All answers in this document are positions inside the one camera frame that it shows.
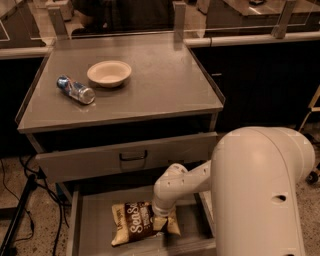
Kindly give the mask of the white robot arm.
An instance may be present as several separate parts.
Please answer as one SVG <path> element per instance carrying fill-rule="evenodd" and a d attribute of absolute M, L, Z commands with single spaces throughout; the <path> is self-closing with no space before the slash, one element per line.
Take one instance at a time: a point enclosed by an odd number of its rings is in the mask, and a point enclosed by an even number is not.
<path fill-rule="evenodd" d="M 166 217 L 178 199 L 209 191 L 217 256 L 306 256 L 296 183 L 314 164 L 311 142 L 293 129 L 239 128 L 206 163 L 171 165 L 154 185 L 152 209 Z"/>

